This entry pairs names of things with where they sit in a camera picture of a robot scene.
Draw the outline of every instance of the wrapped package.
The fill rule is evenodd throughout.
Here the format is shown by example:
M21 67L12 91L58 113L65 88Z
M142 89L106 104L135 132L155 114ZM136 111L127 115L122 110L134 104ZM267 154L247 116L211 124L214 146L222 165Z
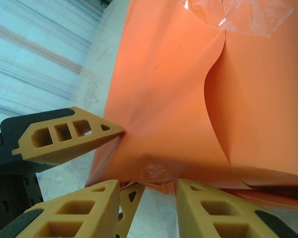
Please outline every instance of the wrapped package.
M298 209L298 1L131 0L104 117L126 134L87 185L188 178Z

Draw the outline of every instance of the gray floor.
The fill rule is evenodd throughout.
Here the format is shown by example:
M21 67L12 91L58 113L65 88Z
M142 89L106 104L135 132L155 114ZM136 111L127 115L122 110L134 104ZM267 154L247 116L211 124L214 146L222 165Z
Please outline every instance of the gray floor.
M72 100L74 106L100 116L105 108L128 3L129 0L113 0L105 10ZM44 199L83 188L93 153L38 174ZM298 232L298 211L272 210ZM174 196L146 190L128 238L176 238L177 230Z

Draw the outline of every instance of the orange wrapping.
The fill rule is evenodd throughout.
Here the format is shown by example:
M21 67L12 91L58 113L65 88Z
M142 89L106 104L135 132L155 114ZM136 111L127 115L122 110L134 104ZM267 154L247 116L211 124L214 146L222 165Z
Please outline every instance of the orange wrapping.
M298 210L298 198L291 198L257 190L245 189L228 189L226 190L226 192L229 192L251 202L260 203L263 206Z
M97 150L87 185L298 185L298 1L284 2L296 11L264 39L175 0L131 0L104 114L126 134Z

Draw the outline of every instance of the triangular hole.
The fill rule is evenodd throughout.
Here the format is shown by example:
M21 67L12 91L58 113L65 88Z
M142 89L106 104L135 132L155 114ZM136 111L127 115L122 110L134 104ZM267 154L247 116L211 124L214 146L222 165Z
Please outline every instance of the triangular hole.
M106 125L100 125L101 126L101 129L103 130L103 131L107 131L107 130L110 130L110 127L108 127L108 126L106 126Z
M136 197L136 194L137 194L136 191L129 193L128 197L129 197L129 201L130 202L133 202L134 201L134 199Z

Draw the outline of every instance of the tan plastic part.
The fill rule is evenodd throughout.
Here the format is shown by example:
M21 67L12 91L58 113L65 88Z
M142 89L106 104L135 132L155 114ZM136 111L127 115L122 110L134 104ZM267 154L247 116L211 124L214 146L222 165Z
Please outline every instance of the tan plastic part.
M19 138L23 160L59 165L116 138L124 129L80 108L68 117L31 124Z
M119 182L108 180L50 201L25 212L43 209L16 238L114 238L119 213Z
M119 213L118 216L116 238L127 237L144 190L145 186L137 183L120 192L120 206L122 212Z
M217 188L180 178L177 213L181 238L278 238L254 213L257 204Z

